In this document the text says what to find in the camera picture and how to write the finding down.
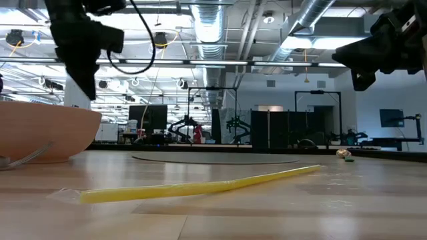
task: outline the monitor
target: monitor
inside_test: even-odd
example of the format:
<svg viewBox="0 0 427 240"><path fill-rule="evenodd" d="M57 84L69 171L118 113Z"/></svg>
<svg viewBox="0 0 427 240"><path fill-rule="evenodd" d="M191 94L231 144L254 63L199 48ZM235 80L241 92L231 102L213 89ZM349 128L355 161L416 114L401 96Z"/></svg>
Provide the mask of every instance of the monitor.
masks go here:
<svg viewBox="0 0 427 240"><path fill-rule="evenodd" d="M403 110L380 109L381 127L405 127Z"/></svg>
<svg viewBox="0 0 427 240"><path fill-rule="evenodd" d="M141 118L146 105L129 107L129 120L138 120L137 128L141 128ZM143 120L143 128L147 130L166 129L167 105L149 105Z"/></svg>

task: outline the wooden bowl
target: wooden bowl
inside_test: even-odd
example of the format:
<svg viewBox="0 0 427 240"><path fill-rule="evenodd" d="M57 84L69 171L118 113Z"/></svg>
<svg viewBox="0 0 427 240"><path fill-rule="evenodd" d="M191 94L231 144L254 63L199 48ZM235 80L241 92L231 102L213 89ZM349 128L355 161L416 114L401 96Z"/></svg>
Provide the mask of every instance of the wooden bowl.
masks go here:
<svg viewBox="0 0 427 240"><path fill-rule="evenodd" d="M0 155L16 161L52 141L30 163L64 162L91 144L100 123L101 114L86 109L0 101Z"/></svg>

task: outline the silver ventilation duct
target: silver ventilation duct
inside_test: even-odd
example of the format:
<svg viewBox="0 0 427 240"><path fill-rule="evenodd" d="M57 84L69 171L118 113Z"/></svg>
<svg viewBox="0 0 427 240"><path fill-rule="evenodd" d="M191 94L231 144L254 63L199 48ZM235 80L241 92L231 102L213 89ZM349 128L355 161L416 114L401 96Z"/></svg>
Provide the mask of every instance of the silver ventilation duct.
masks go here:
<svg viewBox="0 0 427 240"><path fill-rule="evenodd" d="M301 9L294 15L289 16L282 26L283 42L290 33L295 33L301 30L308 29L308 33L313 33L314 25L319 21L322 15L335 3L335 0L304 0L301 4ZM285 61L293 49L279 48L270 55L268 61ZM283 70L277 67L264 67L260 73L271 75L273 73L283 73Z"/></svg>
<svg viewBox="0 0 427 240"><path fill-rule="evenodd" d="M223 37L225 9L219 5L192 5L194 16L194 31L199 43L219 43ZM199 56L203 60L222 60L224 48L216 45L200 45ZM203 69L203 83L206 87L218 86L223 69ZM210 105L221 103L216 93L207 93Z"/></svg>

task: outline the plastic wrapper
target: plastic wrapper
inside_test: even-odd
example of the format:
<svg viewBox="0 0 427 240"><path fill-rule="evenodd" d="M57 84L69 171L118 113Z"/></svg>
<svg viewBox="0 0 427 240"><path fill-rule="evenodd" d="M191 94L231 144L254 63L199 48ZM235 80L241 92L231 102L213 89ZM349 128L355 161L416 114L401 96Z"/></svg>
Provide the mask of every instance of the plastic wrapper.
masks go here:
<svg viewBox="0 0 427 240"><path fill-rule="evenodd" d="M229 191L241 187L247 187L257 183L263 183L284 177L317 171L320 165L302 167L254 177L246 177L230 181L216 181L207 183L181 183L175 185L148 186L148 187L124 187L119 189L100 189L76 191L62 189L48 196L50 199L60 200L66 203L106 203L114 201L129 201L136 199L149 199L157 197L181 197L208 193Z"/></svg>

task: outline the green object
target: green object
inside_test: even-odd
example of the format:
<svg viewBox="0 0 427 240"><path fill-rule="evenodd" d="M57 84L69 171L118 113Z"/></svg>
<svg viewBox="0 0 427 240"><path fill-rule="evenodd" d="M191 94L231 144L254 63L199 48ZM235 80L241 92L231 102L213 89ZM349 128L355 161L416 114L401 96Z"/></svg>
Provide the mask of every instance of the green object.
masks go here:
<svg viewBox="0 0 427 240"><path fill-rule="evenodd" d="M352 163L352 162L354 162L354 159L352 159L351 157L345 157L344 161Z"/></svg>

